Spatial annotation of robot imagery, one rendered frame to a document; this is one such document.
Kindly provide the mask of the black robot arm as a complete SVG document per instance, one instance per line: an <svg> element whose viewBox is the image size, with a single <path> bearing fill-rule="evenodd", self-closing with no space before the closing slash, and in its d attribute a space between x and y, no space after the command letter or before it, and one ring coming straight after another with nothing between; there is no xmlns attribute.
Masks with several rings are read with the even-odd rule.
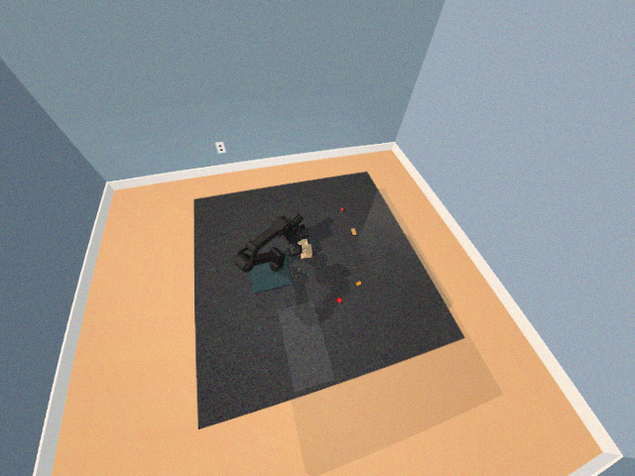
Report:
<svg viewBox="0 0 635 476"><path fill-rule="evenodd" d="M269 262L272 272L276 273L283 270L283 264L286 258L285 253L277 247L272 247L270 252L267 253L257 253L260 248L278 235L284 235L287 238L291 237L294 234L293 228L297 227L303 219L304 217L297 211L295 211L290 218L287 218L286 216L276 218L270 228L252 241L248 241L244 248L238 250L234 257L234 264L236 267L243 273L247 273L251 271L254 266ZM295 231L297 232L298 241L309 238L308 228L307 226L305 227L304 224L301 224L300 228L298 230L295 229ZM247 249L252 252L251 255L243 254L243 252Z"/></svg>

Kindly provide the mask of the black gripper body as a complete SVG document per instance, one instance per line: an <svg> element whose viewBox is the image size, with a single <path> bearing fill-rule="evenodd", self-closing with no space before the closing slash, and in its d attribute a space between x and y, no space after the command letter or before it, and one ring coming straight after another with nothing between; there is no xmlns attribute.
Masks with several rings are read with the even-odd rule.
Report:
<svg viewBox="0 0 635 476"><path fill-rule="evenodd" d="M300 246L300 244L298 244L297 232L295 231L295 229L299 229L299 225L293 229L294 229L294 234L289 238L285 237L285 240L288 240L289 244L291 243L294 244L294 247L290 248L290 255L292 257L303 253L302 247Z"/></svg>

